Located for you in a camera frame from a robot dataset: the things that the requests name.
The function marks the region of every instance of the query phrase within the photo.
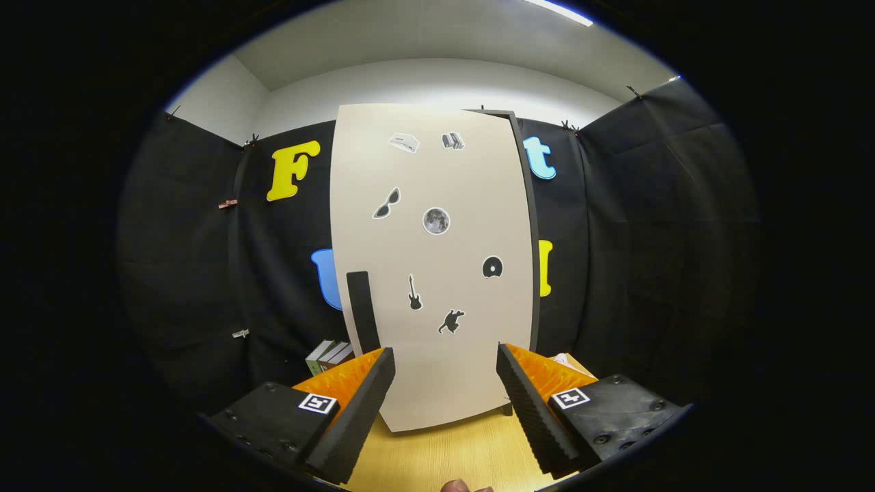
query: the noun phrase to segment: moon sticker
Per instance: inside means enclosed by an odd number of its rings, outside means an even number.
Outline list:
[[[432,207],[423,214],[423,227],[433,235],[442,235],[450,228],[450,216],[440,207]]]

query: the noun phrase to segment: green book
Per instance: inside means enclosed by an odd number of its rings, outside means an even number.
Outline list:
[[[335,355],[340,353],[347,346],[349,346],[349,342],[342,341],[342,342],[338,343],[337,345],[335,345],[330,350],[328,350],[327,352],[325,352],[324,355],[319,357],[319,360],[318,360],[319,372],[325,372],[325,371],[329,370],[330,368],[328,367],[328,362],[331,361]]]
[[[307,367],[310,368],[310,372],[315,376],[322,372],[322,368],[319,367],[319,357],[322,356],[325,352],[334,348],[337,345],[337,342],[334,340],[323,340],[313,351],[307,356],[306,362]]]

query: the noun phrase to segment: black curtain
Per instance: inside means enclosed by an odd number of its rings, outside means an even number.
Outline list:
[[[131,323],[170,386],[202,411],[249,388],[228,272],[228,210],[241,148],[178,118],[156,119],[122,193],[118,268]]]
[[[749,320],[757,268],[759,218],[725,125],[681,81],[578,134],[518,122],[556,169],[532,179],[539,239],[553,245],[537,352],[571,351],[680,404],[707,397],[714,349]],[[122,202],[122,284],[150,357],[202,411],[297,383],[320,341],[348,340],[311,261],[332,247],[334,123],[241,149],[162,116],[143,141]],[[267,201],[274,151],[313,140],[297,193]]]
[[[720,350],[749,334],[753,315],[760,218],[744,156],[683,81],[579,139],[590,262],[574,356],[678,404],[710,397]]]
[[[299,383],[311,376],[305,357],[322,340],[349,340],[343,313],[323,299],[310,259],[314,251],[332,247],[328,191],[333,139],[331,121],[285,131],[247,149],[235,210],[240,257],[232,268],[239,269],[241,309],[251,333],[253,384]],[[267,201],[273,153],[312,140],[321,149],[308,158],[304,178],[295,178],[297,193]]]
[[[536,352],[553,356],[574,346],[586,294],[589,240],[580,143],[573,130],[535,120],[517,122],[523,140],[538,137],[549,147],[545,159],[556,170],[553,179],[532,174],[538,239],[553,244],[547,263],[551,290],[541,298]]]

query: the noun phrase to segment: clip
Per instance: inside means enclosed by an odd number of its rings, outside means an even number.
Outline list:
[[[179,108],[181,108],[181,107],[182,107],[182,104],[179,104],[179,105],[176,107],[176,109],[179,109]],[[173,118],[173,115],[176,114],[176,109],[174,109],[173,112],[172,112],[171,114],[167,115],[167,121],[170,121],[171,118]]]
[[[634,93],[635,93],[635,95],[637,95],[637,96],[638,96],[638,99],[641,99],[641,100],[643,100],[643,99],[644,99],[644,98],[643,98],[643,97],[641,97],[641,95],[640,95],[640,94],[638,94],[638,91],[636,91],[636,90],[635,90],[635,89],[633,89],[633,88],[632,88],[632,86],[626,86],[626,88],[628,88],[628,89],[629,89],[629,90],[631,90],[631,91],[632,91],[632,92],[634,92]]]

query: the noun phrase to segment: black foam pad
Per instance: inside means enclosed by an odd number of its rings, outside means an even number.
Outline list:
[[[386,347],[349,405],[307,457],[306,464],[314,474],[334,483],[349,480],[393,379],[395,355]]]
[[[555,478],[573,471],[580,452],[504,344],[498,346],[495,371],[516,409],[541,471]]]

